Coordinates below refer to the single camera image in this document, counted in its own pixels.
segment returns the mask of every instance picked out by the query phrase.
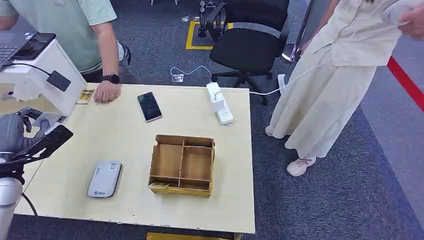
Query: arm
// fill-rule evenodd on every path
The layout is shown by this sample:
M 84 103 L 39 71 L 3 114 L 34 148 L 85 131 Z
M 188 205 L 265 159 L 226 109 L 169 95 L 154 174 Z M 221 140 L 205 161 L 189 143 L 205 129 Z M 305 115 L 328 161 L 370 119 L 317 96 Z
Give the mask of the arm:
M 98 40 L 101 61 L 103 62 L 103 76 L 112 74 L 118 75 L 118 42 L 112 27 L 112 23 L 108 21 L 91 26 L 91 28 L 93 29 Z
M 0 31 L 10 30 L 18 21 L 18 14 L 11 16 L 0 16 Z
M 334 10 L 336 9 L 337 5 L 339 4 L 340 0 L 331 0 L 330 5 L 327 8 L 327 11 L 325 12 L 324 16 L 322 17 L 321 21 L 319 22 L 318 28 L 315 30 L 314 36 L 329 22 L 331 16 L 334 13 Z
M 100 57 L 103 63 L 103 76 L 118 75 L 119 53 L 118 42 L 110 21 L 92 25 L 94 34 L 97 36 Z M 110 81 L 102 81 L 94 93 L 96 103 L 107 103 L 117 99 L 121 95 L 121 86 Z
M 332 17 L 334 10 L 336 9 L 337 5 L 339 4 L 340 0 L 331 0 L 330 5 L 327 8 L 327 11 L 325 11 L 324 16 L 321 18 L 321 21 L 319 22 L 318 28 L 315 30 L 315 32 L 313 33 L 312 37 L 310 38 L 310 40 L 305 43 L 301 48 L 300 48 L 300 55 L 303 54 L 303 52 L 306 50 L 306 48 L 309 46 L 309 44 L 311 43 L 312 39 L 314 39 L 315 35 L 325 26 L 327 25 L 327 23 L 329 22 L 330 18 Z

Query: cardboard box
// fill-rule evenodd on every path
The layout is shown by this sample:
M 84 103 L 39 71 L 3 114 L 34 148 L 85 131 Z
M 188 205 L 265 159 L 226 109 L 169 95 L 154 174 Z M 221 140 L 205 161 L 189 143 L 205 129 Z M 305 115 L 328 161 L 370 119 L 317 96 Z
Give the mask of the cardboard box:
M 157 135 L 148 187 L 155 193 L 209 197 L 213 186 L 212 138 Z
M 179 234 L 164 234 L 148 232 L 146 240 L 228 240 L 224 238 L 207 237 L 207 236 L 189 236 Z

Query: laptop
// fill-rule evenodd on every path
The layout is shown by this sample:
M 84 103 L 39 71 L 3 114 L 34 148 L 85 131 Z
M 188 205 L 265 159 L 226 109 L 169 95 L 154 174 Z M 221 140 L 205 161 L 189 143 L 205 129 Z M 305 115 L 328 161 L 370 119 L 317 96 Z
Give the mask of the laptop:
M 9 60 L 30 40 L 36 32 L 16 33 L 0 31 L 0 72 Z

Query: green shirt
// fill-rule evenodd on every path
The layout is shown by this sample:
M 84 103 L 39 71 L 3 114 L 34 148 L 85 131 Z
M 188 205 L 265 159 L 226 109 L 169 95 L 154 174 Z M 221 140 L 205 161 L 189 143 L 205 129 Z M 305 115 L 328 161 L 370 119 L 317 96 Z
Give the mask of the green shirt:
M 55 33 L 81 73 L 102 67 L 98 41 L 91 26 L 117 18 L 110 0 L 0 0 L 0 16 L 15 14 L 40 33 Z

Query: phone screen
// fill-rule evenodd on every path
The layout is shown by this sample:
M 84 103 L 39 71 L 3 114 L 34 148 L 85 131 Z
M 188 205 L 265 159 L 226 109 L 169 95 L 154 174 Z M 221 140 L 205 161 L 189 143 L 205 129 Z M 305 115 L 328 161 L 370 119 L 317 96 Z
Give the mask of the phone screen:
M 14 56 L 35 58 L 55 37 L 53 33 L 37 33 Z
M 155 96 L 153 96 L 153 92 L 148 92 L 138 96 L 138 102 L 140 103 L 146 122 L 162 116 L 162 112 L 159 109 Z

